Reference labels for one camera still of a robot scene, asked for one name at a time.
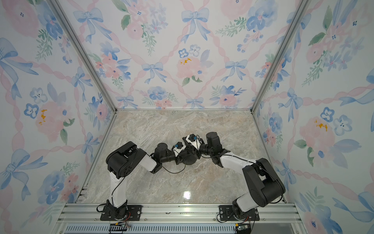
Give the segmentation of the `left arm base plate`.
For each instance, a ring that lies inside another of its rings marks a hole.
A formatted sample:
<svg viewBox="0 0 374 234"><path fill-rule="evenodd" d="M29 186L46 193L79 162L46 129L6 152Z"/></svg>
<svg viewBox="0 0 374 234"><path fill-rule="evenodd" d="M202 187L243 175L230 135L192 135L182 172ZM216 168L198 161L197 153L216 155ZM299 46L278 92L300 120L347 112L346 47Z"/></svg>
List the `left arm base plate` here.
<svg viewBox="0 0 374 234"><path fill-rule="evenodd" d="M105 205L100 212L100 221L139 221L142 208L142 205L127 205L121 208L110 208Z"/></svg>

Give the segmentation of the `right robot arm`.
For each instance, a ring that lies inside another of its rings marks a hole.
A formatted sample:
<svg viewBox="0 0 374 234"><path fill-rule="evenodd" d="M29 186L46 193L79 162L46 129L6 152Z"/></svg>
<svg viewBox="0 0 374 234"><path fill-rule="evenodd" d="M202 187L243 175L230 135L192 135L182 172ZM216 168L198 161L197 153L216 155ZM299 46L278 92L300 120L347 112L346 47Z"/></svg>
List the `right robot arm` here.
<svg viewBox="0 0 374 234"><path fill-rule="evenodd" d="M200 155L208 156L219 167L234 170L245 178L248 192L232 203L232 210L237 219L247 218L249 211L281 199L286 192L284 184L267 159L250 161L234 154L223 148L216 132L208 133L206 142L194 134L189 135L187 139Z"/></svg>

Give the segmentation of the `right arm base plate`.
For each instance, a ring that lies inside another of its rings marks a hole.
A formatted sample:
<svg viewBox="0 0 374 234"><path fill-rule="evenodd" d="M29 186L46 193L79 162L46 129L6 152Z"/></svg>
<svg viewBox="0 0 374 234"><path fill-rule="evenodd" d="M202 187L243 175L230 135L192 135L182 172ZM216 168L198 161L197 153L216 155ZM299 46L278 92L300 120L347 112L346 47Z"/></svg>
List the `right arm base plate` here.
<svg viewBox="0 0 374 234"><path fill-rule="evenodd" d="M256 208L248 210L247 212L241 211L234 205L219 205L218 217L221 222L226 221L259 221L259 213Z"/></svg>

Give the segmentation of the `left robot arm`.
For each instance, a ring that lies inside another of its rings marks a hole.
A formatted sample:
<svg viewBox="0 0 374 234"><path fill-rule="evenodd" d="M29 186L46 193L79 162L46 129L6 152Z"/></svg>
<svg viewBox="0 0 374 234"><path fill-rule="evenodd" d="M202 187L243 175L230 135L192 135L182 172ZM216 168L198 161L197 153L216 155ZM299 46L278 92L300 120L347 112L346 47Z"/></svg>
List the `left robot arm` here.
<svg viewBox="0 0 374 234"><path fill-rule="evenodd" d="M183 149L179 149L179 146L181 146L180 143L169 149L167 144L160 143L149 155L129 141L110 153L106 158L110 175L110 196L104 206L106 213L115 220L126 219L130 213L126 196L128 176L138 165L154 174L162 169L166 162L173 161L177 165L185 164Z"/></svg>

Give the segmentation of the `black round stand base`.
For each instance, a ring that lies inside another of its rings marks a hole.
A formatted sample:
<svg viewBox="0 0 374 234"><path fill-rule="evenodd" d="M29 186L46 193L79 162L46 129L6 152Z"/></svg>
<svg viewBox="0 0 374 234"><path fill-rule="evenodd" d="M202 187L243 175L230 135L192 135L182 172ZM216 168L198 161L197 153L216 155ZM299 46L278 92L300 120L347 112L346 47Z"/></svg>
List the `black round stand base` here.
<svg viewBox="0 0 374 234"><path fill-rule="evenodd" d="M185 165L193 165L201 157L197 156L197 150L192 148L186 148Z"/></svg>

